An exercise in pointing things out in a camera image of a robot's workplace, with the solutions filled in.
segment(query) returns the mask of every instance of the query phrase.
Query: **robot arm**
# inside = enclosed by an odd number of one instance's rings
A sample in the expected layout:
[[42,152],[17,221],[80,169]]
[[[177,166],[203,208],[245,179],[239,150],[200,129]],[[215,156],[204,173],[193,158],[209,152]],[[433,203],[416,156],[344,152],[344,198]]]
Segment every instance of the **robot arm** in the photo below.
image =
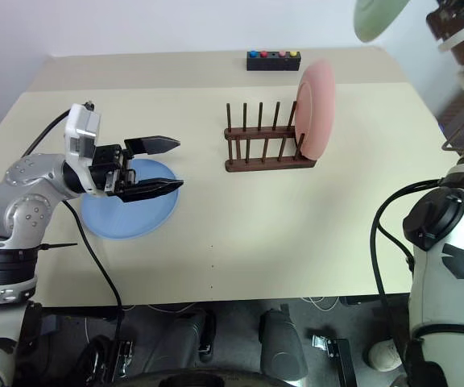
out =
[[99,114],[92,104],[73,105],[65,128],[66,155],[33,154],[16,161],[0,183],[0,385],[13,379],[15,347],[28,299],[35,293],[39,250],[56,205],[86,192],[118,196],[124,202],[168,194],[183,181],[135,181],[130,160],[136,154],[169,151],[180,143],[162,136],[126,139],[97,146]]
[[412,208],[404,234],[415,245],[409,385],[464,386],[464,164]]

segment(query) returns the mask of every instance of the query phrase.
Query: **black box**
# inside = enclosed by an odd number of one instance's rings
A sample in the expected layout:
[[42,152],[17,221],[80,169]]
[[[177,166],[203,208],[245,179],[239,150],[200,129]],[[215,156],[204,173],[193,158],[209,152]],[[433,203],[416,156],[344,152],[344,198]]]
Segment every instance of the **black box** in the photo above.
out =
[[289,52],[285,56],[280,56],[278,51],[266,52],[266,57],[261,56],[261,52],[257,52],[255,57],[251,57],[251,52],[246,53],[246,70],[248,71],[298,71],[300,68],[300,60],[302,59],[300,52],[296,56],[290,56]]

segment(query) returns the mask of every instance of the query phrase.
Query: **table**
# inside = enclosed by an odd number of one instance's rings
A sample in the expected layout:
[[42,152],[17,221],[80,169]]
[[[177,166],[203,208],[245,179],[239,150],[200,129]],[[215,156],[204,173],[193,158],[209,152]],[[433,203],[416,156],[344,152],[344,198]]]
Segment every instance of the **table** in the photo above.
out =
[[[436,120],[382,50],[302,50],[302,56],[298,73],[247,72],[244,52],[51,59],[0,125],[0,180],[53,118],[90,99],[101,113],[99,144],[143,135],[181,142],[151,157],[185,180],[162,227],[126,241],[88,232],[123,304],[376,293],[368,243],[376,209],[404,185],[443,176],[457,157],[441,151]],[[281,101],[279,120],[286,122],[301,73],[318,57],[335,70],[337,112],[315,168],[227,173],[226,103],[232,123],[241,125],[248,102],[255,125],[259,102],[269,123]],[[63,153],[62,135],[60,126],[36,151]],[[276,154],[278,145],[271,146]],[[252,156],[261,149],[252,142]],[[418,198],[400,199],[383,217],[401,239],[402,219]],[[79,209],[80,200],[72,204]],[[43,241],[79,244],[41,253],[34,300],[114,304],[63,206]],[[387,292],[409,291],[402,253],[382,236],[378,252]]]

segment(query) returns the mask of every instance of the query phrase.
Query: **white wall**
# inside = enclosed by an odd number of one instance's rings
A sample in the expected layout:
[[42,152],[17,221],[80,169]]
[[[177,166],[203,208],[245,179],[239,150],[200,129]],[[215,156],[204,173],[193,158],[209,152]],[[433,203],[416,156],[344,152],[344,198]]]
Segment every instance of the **white wall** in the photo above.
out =
[[[425,24],[435,5],[412,0],[374,44],[436,113],[456,84]],[[354,0],[0,0],[0,121],[50,55],[359,46],[353,13]]]

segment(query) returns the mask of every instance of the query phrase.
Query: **sneaker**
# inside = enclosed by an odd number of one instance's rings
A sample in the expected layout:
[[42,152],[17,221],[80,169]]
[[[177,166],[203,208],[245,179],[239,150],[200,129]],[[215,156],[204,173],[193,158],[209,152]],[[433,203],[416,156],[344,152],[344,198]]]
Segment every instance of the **sneaker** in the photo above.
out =
[[393,371],[402,364],[393,339],[380,341],[368,352],[368,365],[380,372]]

